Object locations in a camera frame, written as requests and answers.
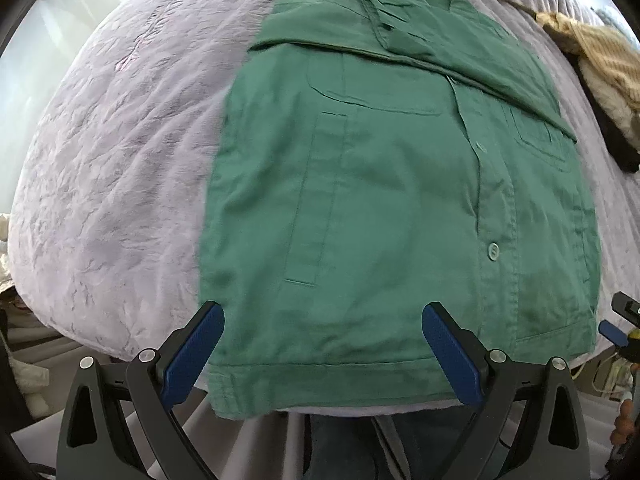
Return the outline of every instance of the green shirt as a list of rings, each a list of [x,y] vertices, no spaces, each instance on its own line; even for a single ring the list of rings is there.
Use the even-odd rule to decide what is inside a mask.
[[[232,418],[451,397],[431,301],[518,360],[591,350],[596,221],[548,73],[467,0],[276,0],[227,98],[200,275]]]

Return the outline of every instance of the shirt button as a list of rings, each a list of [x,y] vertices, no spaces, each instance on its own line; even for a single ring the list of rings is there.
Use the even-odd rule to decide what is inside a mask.
[[[498,244],[489,244],[488,254],[489,259],[493,261],[497,260],[498,256],[500,256],[500,247],[498,247]]]

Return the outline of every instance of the blue gripper pad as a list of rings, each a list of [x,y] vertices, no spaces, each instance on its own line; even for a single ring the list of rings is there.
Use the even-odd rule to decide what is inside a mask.
[[[598,332],[611,341],[615,346],[625,347],[629,344],[626,334],[606,319],[601,321],[598,325]]]
[[[484,397],[476,366],[430,304],[422,311],[422,334],[458,400],[468,406],[481,404]]]
[[[165,409],[184,402],[225,328],[225,314],[215,304],[193,329],[166,368],[160,398]]]

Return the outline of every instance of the button placket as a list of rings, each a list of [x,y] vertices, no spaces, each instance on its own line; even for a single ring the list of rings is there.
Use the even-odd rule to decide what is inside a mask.
[[[506,126],[492,121],[492,97],[476,88],[450,83],[479,166],[477,334],[484,337],[484,344],[508,350],[515,341],[510,329],[517,325],[518,315],[516,213],[513,184],[493,131],[494,126]]]

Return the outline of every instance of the jeans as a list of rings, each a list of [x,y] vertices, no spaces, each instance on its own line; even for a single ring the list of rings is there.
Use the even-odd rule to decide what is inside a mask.
[[[453,449],[474,410],[444,410],[393,415],[412,480],[429,480]],[[393,480],[370,417],[311,415],[312,452],[303,480]],[[482,480],[496,478],[508,450],[498,444]]]

